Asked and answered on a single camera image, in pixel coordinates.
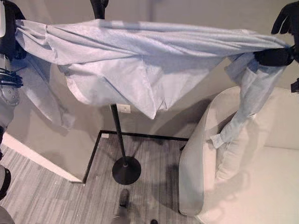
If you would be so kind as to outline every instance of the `black floor trim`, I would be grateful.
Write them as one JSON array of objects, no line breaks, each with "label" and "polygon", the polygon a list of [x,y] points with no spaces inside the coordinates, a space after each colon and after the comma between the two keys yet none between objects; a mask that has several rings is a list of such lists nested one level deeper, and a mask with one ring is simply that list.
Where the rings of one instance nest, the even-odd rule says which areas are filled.
[{"label": "black floor trim", "polygon": [[[94,144],[94,147],[93,147],[93,153],[92,153],[92,155],[90,157],[90,160],[88,162],[87,170],[85,172],[85,175],[84,175],[84,178],[83,178],[83,181],[82,181],[83,184],[85,184],[86,181],[87,181],[89,171],[90,171],[90,168],[92,167],[93,159],[94,159],[95,153],[97,151],[97,148],[98,148],[98,145],[99,145],[102,134],[116,134],[116,132],[107,131],[107,130],[100,130],[100,132],[98,134],[98,137],[97,137],[97,140],[96,140],[96,142]],[[135,136],[135,137],[151,138],[151,139],[176,140],[176,141],[188,141],[189,140],[187,138],[177,138],[177,137],[151,135],[151,134],[138,134],[138,133],[126,133],[126,132],[123,132],[122,134],[123,135],[128,135],[128,136]]]},{"label": "black floor trim", "polygon": [[[105,130],[102,130],[102,133],[104,133],[104,134],[116,134],[116,132],[114,132],[114,131],[105,131]],[[128,132],[122,132],[122,135],[143,137],[143,138],[151,138],[151,139],[176,140],[176,141],[188,141],[189,140],[189,139],[186,139],[186,138],[177,138],[177,137],[151,135],[151,134],[128,133]]]},{"label": "black floor trim", "polygon": [[100,142],[100,139],[101,139],[101,135],[102,135],[102,131],[99,132],[97,140],[95,141],[95,144],[94,144],[94,147],[93,147],[93,153],[92,153],[92,156],[90,157],[90,160],[88,162],[87,170],[85,172],[85,175],[84,175],[84,178],[83,178],[83,181],[82,181],[83,184],[86,184],[87,177],[88,177],[90,168],[92,167],[93,159],[94,159],[95,153],[97,151],[97,148],[98,148],[98,145],[99,145],[99,142]]}]

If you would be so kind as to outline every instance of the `sofa cushion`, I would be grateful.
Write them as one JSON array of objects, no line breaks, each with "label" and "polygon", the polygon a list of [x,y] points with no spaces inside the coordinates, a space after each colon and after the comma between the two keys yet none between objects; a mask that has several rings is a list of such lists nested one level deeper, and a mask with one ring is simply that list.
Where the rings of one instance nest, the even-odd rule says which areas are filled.
[{"label": "sofa cushion", "polygon": [[299,150],[264,147],[251,166],[205,192],[204,224],[298,224]]},{"label": "sofa cushion", "polygon": [[256,151],[264,147],[273,127],[276,108],[277,97],[273,94],[261,111],[246,121],[236,139],[218,148],[216,161],[217,182],[235,176],[239,169],[251,162]]}]

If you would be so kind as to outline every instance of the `round black stand base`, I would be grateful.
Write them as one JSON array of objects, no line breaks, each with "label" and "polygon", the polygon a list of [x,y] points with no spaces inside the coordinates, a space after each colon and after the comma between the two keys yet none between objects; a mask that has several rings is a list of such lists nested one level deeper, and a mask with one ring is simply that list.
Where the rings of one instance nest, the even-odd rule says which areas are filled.
[{"label": "round black stand base", "polygon": [[141,174],[141,166],[137,159],[127,156],[128,164],[124,166],[123,158],[115,162],[112,168],[112,175],[116,182],[122,185],[129,185],[138,180]]}]

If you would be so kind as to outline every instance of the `wall outlet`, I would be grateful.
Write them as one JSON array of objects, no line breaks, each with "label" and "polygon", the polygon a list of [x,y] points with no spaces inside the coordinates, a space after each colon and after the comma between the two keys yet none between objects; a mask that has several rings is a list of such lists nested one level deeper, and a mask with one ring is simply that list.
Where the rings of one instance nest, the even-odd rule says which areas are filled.
[{"label": "wall outlet", "polygon": [[102,133],[101,137],[104,139],[109,139],[109,134]]},{"label": "wall outlet", "polygon": [[131,106],[130,105],[117,104],[116,106],[117,106],[118,112],[131,113]]}]

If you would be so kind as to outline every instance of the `white baseboard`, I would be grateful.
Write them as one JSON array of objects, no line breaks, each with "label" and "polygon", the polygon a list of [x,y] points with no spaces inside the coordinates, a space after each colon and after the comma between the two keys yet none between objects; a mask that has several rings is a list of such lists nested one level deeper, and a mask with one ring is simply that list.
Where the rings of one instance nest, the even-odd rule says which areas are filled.
[{"label": "white baseboard", "polygon": [[53,173],[71,181],[71,182],[82,182],[82,180],[76,178],[72,174],[66,172],[64,169],[60,168],[59,166],[55,165],[53,162],[47,160],[46,158],[42,157],[37,152],[33,151],[26,145],[19,142],[13,136],[4,133],[2,144],[15,150],[19,154],[29,158],[30,160],[36,162],[37,164],[45,167],[46,169],[52,171]]}]

